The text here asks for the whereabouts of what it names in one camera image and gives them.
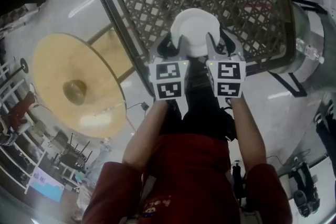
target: cable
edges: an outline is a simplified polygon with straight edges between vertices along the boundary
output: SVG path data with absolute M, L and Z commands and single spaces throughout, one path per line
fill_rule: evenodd
M 268 158 L 271 158 L 271 157 L 275 157 L 275 158 L 277 158 L 278 159 L 278 161 L 279 161 L 279 163 L 283 166 L 283 167 L 286 167 L 286 166 L 288 166 L 288 165 L 284 165 L 282 162 L 281 162 L 281 160 L 279 159 L 279 157 L 278 156 L 276 156 L 276 155 L 272 155 L 272 156 L 269 156 L 269 157 L 267 157 L 266 159 L 268 159 Z
M 225 110 L 227 110 L 227 109 L 232 109 L 232 106 L 227 106 L 226 108 L 224 108 L 223 110 L 225 111 Z
M 137 103 L 137 104 L 131 105 L 129 108 L 126 108 L 126 109 L 130 109 L 130 108 L 132 108 L 132 107 L 134 107 L 136 105 L 139 105 L 139 104 L 142 104 L 142 103 Z
M 311 149 L 308 149 L 308 150 L 305 150 L 305 151 L 302 151 L 302 152 L 299 152 L 298 154 L 296 154 L 295 156 L 294 156 L 294 158 L 296 158 L 296 157 L 298 157 L 300 154 L 303 154 L 303 153 L 305 153 L 305 152 L 307 152 L 306 154 L 304 154 L 304 156 L 302 156 L 302 158 L 305 158 L 306 156 L 308 156 L 308 154 L 311 152 Z M 276 155 L 272 155 L 272 156 L 269 156 L 269 157 L 267 157 L 266 159 L 268 159 L 268 158 L 271 158 L 271 157 L 275 157 L 275 158 L 277 158 L 278 159 L 278 161 L 279 161 L 279 163 L 283 166 L 283 167 L 286 167 L 286 166 L 291 166 L 291 165 L 289 165 L 289 164 L 283 164 L 282 162 L 281 162 L 281 160 L 279 159 L 279 157 L 278 156 L 276 156 Z
M 35 106 L 32 107 L 32 109 L 37 108 L 38 106 L 42 106 L 43 108 L 45 108 L 46 110 L 49 110 L 52 113 L 52 111 L 50 109 L 48 109 L 46 106 L 44 106 L 42 104 L 36 104 Z

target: white floor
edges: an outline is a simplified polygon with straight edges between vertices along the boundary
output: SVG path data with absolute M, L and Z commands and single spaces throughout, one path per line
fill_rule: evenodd
M 323 3 L 323 0 L 312 1 Z M 48 0 L 29 24 L 6 36 L 7 57 L 24 57 L 30 65 L 34 48 L 43 37 L 62 32 L 88 40 L 108 23 L 99 0 Z M 25 75 L 25 79 L 27 83 L 34 82 L 32 72 Z M 127 78 L 122 87 L 128 106 L 142 101 L 152 104 L 152 98 L 147 94 L 136 73 Z M 277 155 L 282 162 L 286 161 L 299 144 L 323 97 L 323 93 L 317 93 L 306 98 L 294 98 L 268 73 L 248 77 L 244 84 L 244 95 L 265 140 L 268 155 Z M 182 104 L 181 110 L 185 113 L 186 102 L 182 101 Z M 47 124 L 51 135 L 55 135 L 54 126 L 60 126 L 70 132 L 44 108 L 36 108 L 33 113 Z M 128 118 L 135 129 L 143 117 L 144 112 L 140 106 L 128 111 Z M 121 159 L 124 147 L 133 132 L 132 126 L 127 124 L 112 140 L 115 160 Z M 85 144 L 87 139 L 78 136 L 80 144 Z M 95 148 L 98 142 L 99 140 L 92 140 L 89 148 Z M 236 142 L 230 143 L 230 154 L 232 161 L 241 158 Z M 276 167 L 280 166 L 275 158 L 269 160 Z

